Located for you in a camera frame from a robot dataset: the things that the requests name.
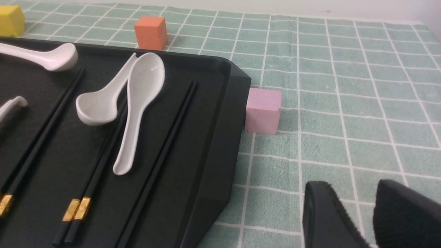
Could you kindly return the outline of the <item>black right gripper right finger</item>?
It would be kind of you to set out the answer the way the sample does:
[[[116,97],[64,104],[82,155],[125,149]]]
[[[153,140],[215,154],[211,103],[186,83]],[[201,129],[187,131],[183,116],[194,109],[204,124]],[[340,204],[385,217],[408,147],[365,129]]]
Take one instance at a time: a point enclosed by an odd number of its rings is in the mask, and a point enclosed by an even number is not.
[[[441,206],[392,179],[381,179],[373,211],[380,248],[439,248]]]

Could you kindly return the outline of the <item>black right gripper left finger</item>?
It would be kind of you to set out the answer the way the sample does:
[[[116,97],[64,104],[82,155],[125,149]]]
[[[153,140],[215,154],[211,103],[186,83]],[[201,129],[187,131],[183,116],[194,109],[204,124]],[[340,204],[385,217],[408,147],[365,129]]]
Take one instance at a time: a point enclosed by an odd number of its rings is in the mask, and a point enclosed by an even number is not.
[[[368,248],[328,182],[307,182],[302,225],[306,248]]]

